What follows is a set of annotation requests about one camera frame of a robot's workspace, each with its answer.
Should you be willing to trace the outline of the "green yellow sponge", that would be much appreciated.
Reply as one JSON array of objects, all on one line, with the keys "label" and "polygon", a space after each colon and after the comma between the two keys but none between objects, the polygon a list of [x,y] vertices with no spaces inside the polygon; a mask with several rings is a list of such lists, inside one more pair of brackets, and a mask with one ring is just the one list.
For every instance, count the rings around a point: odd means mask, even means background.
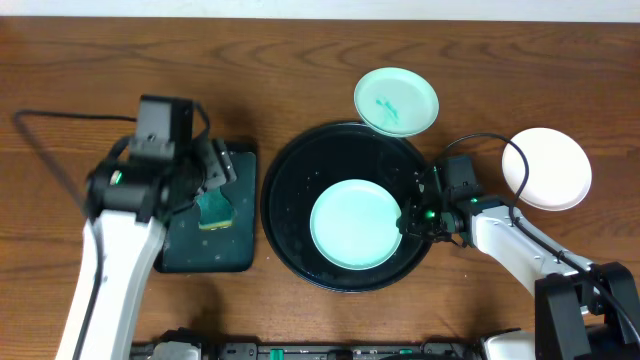
[{"label": "green yellow sponge", "polygon": [[213,231],[233,224],[235,210],[220,188],[198,195],[196,204],[200,209],[198,221],[200,230]]}]

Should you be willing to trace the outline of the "mint plate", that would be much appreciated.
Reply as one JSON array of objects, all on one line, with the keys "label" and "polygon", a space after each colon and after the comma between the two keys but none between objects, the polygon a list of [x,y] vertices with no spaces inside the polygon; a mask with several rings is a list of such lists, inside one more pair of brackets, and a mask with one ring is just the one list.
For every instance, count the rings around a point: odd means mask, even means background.
[{"label": "mint plate", "polygon": [[309,230],[315,247],[330,263],[364,271],[380,266],[399,248],[400,215],[397,201],[382,186],[350,179],[330,186],[317,198]]},{"label": "mint plate", "polygon": [[355,86],[354,105],[366,125],[396,138],[427,130],[436,122],[440,110],[431,84],[417,73],[397,67],[365,74]]}]

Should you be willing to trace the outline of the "white plate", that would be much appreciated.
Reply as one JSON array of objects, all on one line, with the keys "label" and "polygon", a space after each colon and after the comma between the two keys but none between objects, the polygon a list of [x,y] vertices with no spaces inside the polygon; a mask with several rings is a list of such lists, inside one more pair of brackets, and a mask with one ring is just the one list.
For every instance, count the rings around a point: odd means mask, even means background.
[{"label": "white plate", "polygon": [[528,173],[520,199],[546,211],[564,211],[578,205],[592,183],[590,161],[568,135],[550,128],[530,128],[516,134],[502,155],[503,176],[517,191]]}]

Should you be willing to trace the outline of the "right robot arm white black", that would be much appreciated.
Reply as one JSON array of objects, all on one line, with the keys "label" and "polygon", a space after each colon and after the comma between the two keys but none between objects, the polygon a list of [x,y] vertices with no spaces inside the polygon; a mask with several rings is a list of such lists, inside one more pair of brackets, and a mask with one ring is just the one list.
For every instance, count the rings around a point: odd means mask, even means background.
[{"label": "right robot arm white black", "polygon": [[636,359],[639,295],[630,271],[578,256],[528,222],[511,203],[484,194],[470,170],[415,175],[398,220],[402,235],[450,241],[496,260],[534,298],[535,329],[486,336],[482,359]]}]

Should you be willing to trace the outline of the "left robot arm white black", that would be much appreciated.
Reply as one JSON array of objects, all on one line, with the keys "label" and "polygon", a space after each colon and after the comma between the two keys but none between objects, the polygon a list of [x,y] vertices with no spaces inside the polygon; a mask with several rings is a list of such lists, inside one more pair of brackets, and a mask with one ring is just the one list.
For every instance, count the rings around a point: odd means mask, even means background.
[{"label": "left robot arm white black", "polygon": [[253,153],[205,135],[119,140],[88,177],[80,273],[57,358],[127,358],[151,270],[245,270],[255,165]]}]

